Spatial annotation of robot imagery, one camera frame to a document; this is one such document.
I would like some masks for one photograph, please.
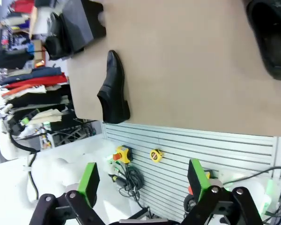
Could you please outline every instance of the orange garment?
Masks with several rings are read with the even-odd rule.
[[[33,85],[31,85],[31,84],[25,84],[21,87],[14,88],[14,89],[10,90],[9,92],[6,92],[6,93],[2,94],[2,97],[7,96],[7,95],[12,95],[12,94],[18,93],[22,90],[26,90],[26,89],[32,88],[32,87],[33,87]]]

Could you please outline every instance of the wooden table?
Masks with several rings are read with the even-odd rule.
[[[281,81],[266,72],[241,0],[105,0],[107,37],[68,62],[79,118],[102,119],[109,49],[128,122],[281,136]]]

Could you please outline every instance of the red garment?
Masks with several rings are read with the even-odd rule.
[[[65,76],[64,73],[62,73],[62,75],[57,75],[57,76],[38,77],[26,81],[11,83],[7,85],[5,88],[13,89],[13,88],[21,87],[26,84],[30,84],[32,86],[44,85],[45,87],[48,87],[48,86],[54,86],[58,83],[65,83],[65,82],[67,82],[67,77]]]
[[[2,45],[8,45],[8,39],[2,40],[2,41],[1,41],[1,44],[2,44]]]
[[[34,0],[17,0],[11,4],[11,8],[15,9],[18,13],[31,13],[34,7]]]

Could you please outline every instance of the yellow tape measure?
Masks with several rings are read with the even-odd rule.
[[[150,157],[154,162],[158,163],[163,157],[163,153],[158,149],[153,149],[150,152]]]

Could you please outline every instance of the red button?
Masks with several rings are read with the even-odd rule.
[[[122,155],[121,155],[121,153],[117,153],[117,154],[114,154],[112,158],[113,158],[114,161],[117,161],[120,158],[122,158]]]
[[[188,186],[188,192],[193,195],[191,186]]]

